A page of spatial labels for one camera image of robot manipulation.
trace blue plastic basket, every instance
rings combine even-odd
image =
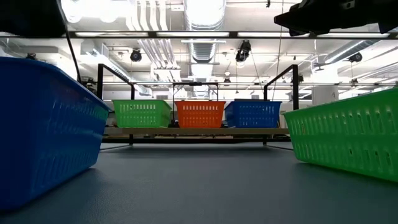
[[[52,65],[0,57],[0,210],[19,208],[96,163],[109,108]]]
[[[276,128],[280,101],[233,101],[225,108],[229,128]]]

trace green plastic basket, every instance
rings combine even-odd
[[[163,100],[113,100],[119,128],[167,128],[171,107]]]
[[[398,182],[398,88],[284,115],[298,160]]]

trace orange plastic basket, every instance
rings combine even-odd
[[[224,101],[177,101],[181,128],[220,128]]]

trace plastic basket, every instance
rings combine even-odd
[[[229,128],[276,128],[280,101],[233,101],[225,108]]]
[[[285,114],[296,158],[398,181],[398,89]]]
[[[224,101],[177,101],[181,128],[220,128]]]
[[[109,108],[57,67],[0,57],[0,210],[19,208],[94,165]]]
[[[114,100],[119,128],[167,128],[171,107],[163,100]]]

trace wooden shelf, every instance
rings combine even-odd
[[[105,134],[197,134],[197,135],[234,135],[234,134],[288,134],[287,128],[105,128]]]

